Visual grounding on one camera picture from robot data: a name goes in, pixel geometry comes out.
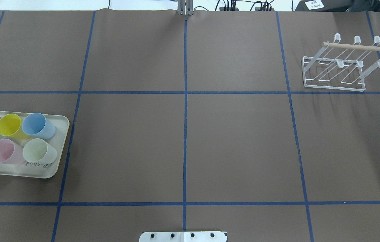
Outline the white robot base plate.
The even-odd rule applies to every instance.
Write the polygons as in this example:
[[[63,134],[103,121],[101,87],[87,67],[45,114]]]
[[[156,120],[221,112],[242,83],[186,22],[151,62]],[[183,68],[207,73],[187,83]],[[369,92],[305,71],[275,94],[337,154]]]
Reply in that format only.
[[[140,242],[227,242],[227,232],[222,231],[176,231],[144,232]]]

